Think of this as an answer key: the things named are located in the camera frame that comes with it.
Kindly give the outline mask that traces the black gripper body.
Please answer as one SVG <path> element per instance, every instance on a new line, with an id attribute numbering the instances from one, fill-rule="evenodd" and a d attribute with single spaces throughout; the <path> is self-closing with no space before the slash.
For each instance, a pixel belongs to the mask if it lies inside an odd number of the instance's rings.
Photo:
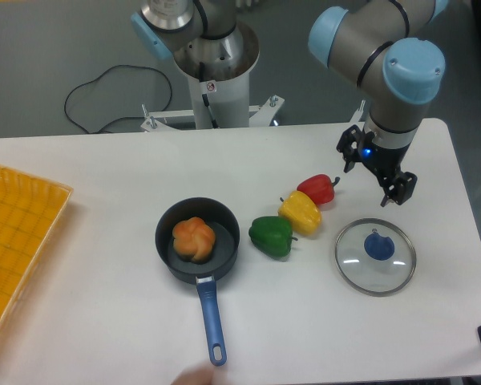
<path id="1" fill-rule="evenodd" d="M 406 148 L 384 148 L 376 144 L 372 131 L 363 132 L 358 154 L 361 162 L 377 178 L 382 188 L 389 188 L 394 178 L 401 172 L 401 162 Z"/>

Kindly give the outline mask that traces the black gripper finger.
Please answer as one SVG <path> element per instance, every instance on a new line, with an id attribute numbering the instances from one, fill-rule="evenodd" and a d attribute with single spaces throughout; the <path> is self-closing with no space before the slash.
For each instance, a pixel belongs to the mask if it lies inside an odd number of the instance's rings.
<path id="1" fill-rule="evenodd" d="M 381 183 L 384 191 L 381 206 L 385 207 L 390 202 L 404 204 L 412 197 L 417 181 L 417 176 L 412 172 L 398 171 L 392 177 L 384 176 Z"/>
<path id="2" fill-rule="evenodd" d="M 341 134 L 336 149 L 342 154 L 342 159 L 345 162 L 344 173 L 348 173 L 354 168 L 355 164 L 362 162 L 363 140 L 364 133 L 356 124 L 351 125 Z"/>

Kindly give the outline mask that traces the blurred hand at bottom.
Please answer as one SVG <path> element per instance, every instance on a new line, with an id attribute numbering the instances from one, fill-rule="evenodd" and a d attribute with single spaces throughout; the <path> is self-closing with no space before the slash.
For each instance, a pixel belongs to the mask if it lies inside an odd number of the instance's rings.
<path id="1" fill-rule="evenodd" d="M 214 369 L 211 367 L 197 367 L 182 371 L 171 385 L 212 385 Z"/>

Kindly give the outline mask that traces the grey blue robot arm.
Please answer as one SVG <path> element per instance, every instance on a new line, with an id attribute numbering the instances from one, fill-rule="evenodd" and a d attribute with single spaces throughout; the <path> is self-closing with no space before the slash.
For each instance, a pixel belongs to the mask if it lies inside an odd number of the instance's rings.
<path id="1" fill-rule="evenodd" d="M 146 1 L 131 16 L 139 40 L 158 59 L 173 59 L 187 76 L 197 128 L 244 128 L 249 73 L 260 49 L 237 19 L 238 1 Z M 372 100 L 362 128 L 345 131 L 337 145 L 346 170 L 363 164 L 378 180 L 385 202 L 403 204 L 417 183 L 401 168 L 446 62 L 414 32 L 432 22 L 444 1 L 370 1 L 356 12 L 325 10 L 308 37 L 313 57 Z"/>

